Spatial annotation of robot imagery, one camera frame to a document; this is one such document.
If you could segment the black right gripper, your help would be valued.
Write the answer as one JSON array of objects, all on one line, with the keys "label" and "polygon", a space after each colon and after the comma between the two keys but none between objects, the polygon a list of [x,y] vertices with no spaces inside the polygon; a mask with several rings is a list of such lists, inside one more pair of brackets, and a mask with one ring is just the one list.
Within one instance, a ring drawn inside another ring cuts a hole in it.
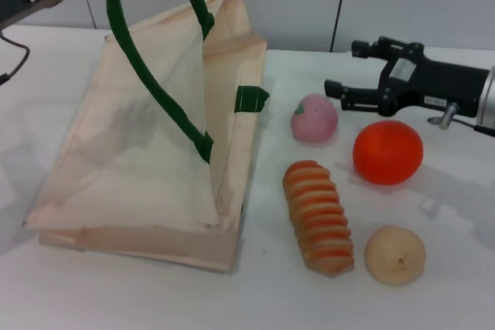
[{"label": "black right gripper", "polygon": [[386,36],[367,43],[354,40],[353,57],[390,61],[382,70],[377,89],[352,88],[333,80],[324,82],[327,97],[340,101],[343,111],[395,115],[406,107],[444,111],[459,106],[458,114],[475,117],[489,71],[434,61],[424,56],[424,45]]}]

